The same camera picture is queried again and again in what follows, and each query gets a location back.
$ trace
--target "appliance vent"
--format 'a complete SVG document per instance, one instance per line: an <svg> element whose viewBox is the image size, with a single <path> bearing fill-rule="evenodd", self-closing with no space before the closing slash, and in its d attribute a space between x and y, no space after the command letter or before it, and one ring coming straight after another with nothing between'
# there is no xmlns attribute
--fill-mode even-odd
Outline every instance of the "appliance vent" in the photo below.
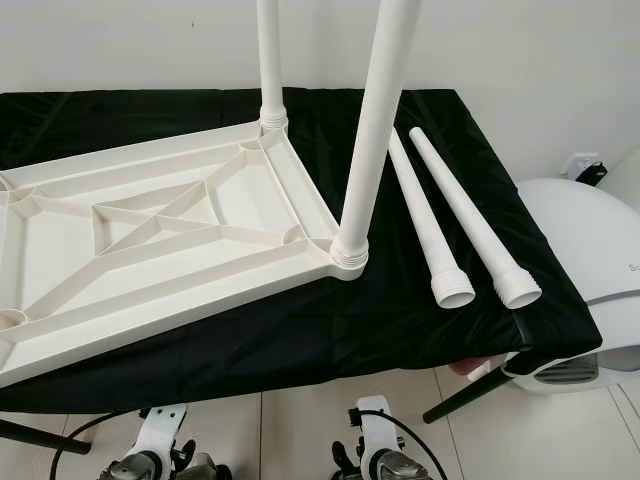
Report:
<svg viewBox="0 0 640 480"><path fill-rule="evenodd" d="M537 373L535 378L552 385L591 382L598 378L597 357L592 354L557 363Z"/></svg>

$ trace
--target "white plastic leg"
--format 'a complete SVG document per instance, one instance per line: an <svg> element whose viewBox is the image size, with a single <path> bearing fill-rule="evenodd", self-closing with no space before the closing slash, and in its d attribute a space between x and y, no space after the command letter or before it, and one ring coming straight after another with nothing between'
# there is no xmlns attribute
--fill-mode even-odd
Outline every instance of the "white plastic leg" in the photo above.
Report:
<svg viewBox="0 0 640 480"><path fill-rule="evenodd" d="M331 245L342 268L362 268L367 232L400 93L420 0L382 0L373 39L340 230Z"/></svg>
<svg viewBox="0 0 640 480"><path fill-rule="evenodd" d="M476 294L467 274L458 268L453 258L395 129L391 132L389 155L429 265L431 290L436 302L442 308L462 307L471 302Z"/></svg>
<svg viewBox="0 0 640 480"><path fill-rule="evenodd" d="M282 102L278 0L257 0L258 51L262 107L260 124L266 130L284 127L287 111Z"/></svg>
<svg viewBox="0 0 640 480"><path fill-rule="evenodd" d="M493 286L507 308L521 308L537 300L542 290L521 268L473 204L424 132L414 127L409 136L447 203L493 277Z"/></svg>

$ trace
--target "metal stand leg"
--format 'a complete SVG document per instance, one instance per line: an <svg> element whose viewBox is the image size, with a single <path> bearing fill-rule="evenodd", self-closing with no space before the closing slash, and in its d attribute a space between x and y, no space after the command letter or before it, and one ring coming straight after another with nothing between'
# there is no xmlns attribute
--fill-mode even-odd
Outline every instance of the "metal stand leg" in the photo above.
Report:
<svg viewBox="0 0 640 480"><path fill-rule="evenodd" d="M69 440L61 435L25 427L6 420L0 420L0 437L41 447L61 448L65 452L79 453L81 455L86 455L91 450L91 444L88 442Z"/></svg>
<svg viewBox="0 0 640 480"><path fill-rule="evenodd" d="M424 413L422 415L422 419L425 423L435 422L445 415L449 415L451 412L454 412L458 408L463 407L467 403L480 398L485 393L504 385L510 380L510 376L505 375L500 368L496 368L492 372L489 372L484 377L473 382L468 387L460 390L455 395L447 398L444 402Z"/></svg>

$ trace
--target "white wall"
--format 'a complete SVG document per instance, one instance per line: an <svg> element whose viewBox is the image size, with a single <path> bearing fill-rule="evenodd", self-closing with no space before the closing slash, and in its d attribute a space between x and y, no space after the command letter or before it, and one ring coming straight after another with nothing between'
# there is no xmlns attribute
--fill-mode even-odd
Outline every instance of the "white wall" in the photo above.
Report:
<svg viewBox="0 0 640 480"><path fill-rule="evenodd" d="M288 85L360 87L374 0L281 0ZM0 0L0 91L258 85L253 0ZM640 143L640 1L425 0L408 88L455 88L516 178Z"/></svg>

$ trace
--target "black fabric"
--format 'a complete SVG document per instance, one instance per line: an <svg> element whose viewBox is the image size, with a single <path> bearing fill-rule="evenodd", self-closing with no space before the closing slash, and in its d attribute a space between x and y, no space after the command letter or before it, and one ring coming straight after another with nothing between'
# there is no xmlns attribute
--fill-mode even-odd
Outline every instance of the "black fabric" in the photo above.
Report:
<svg viewBox="0 0 640 480"><path fill-rule="evenodd" d="M286 89L289 136L339 218L362 92ZM0 168L255 120L256 90L0 96ZM505 309L407 134L421 126L543 289ZM589 312L514 184L452 90L406 91L396 127L477 297L434 302L393 169L385 167L361 278L326 278L0 390L0 410L102 412L307 385L391 368L526 351L516 371L601 343Z"/></svg>

